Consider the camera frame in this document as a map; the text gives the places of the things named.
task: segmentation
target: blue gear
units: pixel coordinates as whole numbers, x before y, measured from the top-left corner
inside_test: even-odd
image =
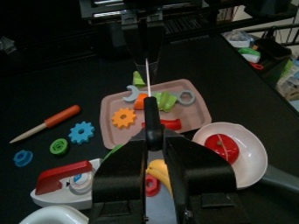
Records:
[[[95,127],[91,122],[76,123],[76,126],[70,129],[70,140],[75,144],[83,144],[94,137]]]

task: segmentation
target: red toy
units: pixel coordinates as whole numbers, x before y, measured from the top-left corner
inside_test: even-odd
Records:
[[[231,137],[216,134],[207,138],[204,146],[214,150],[219,155],[234,164],[239,158],[239,146]]]

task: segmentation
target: toy tool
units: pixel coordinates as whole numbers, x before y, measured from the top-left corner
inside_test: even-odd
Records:
[[[70,108],[64,109],[59,114],[54,115],[47,120],[44,120],[44,122],[40,125],[38,125],[35,128],[26,131],[19,137],[16,137],[10,142],[10,144],[26,139],[27,137],[32,136],[35,133],[44,130],[46,128],[54,127],[56,124],[63,122],[66,119],[75,116],[79,112],[80,112],[79,105],[74,105]]]
[[[100,159],[84,160],[44,171],[31,192],[40,207],[66,205],[76,209],[91,208],[91,186]]]

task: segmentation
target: toy screwdriver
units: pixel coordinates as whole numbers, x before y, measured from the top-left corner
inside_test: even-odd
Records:
[[[64,109],[59,114],[56,114],[52,117],[50,117],[48,119],[46,119],[40,125],[38,125],[35,128],[26,131],[19,137],[16,137],[10,142],[10,144],[26,139],[27,137],[32,136],[35,133],[44,130],[46,128],[51,128],[52,126],[55,126],[56,124],[63,122],[66,119],[75,116],[79,112],[80,112],[79,105],[74,105],[70,108]]]

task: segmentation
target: toy wrench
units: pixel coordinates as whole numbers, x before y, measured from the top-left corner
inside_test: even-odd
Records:
[[[126,87],[127,90],[131,90],[132,94],[128,97],[123,97],[126,102],[134,102],[136,100],[136,97],[140,94],[147,94],[148,92],[144,90],[139,90],[136,86],[130,85]],[[174,95],[178,99],[178,102],[184,105],[184,106],[190,106],[192,105],[194,101],[195,101],[195,95],[192,93],[191,90],[184,89],[182,92],[178,93],[170,93],[171,95]]]

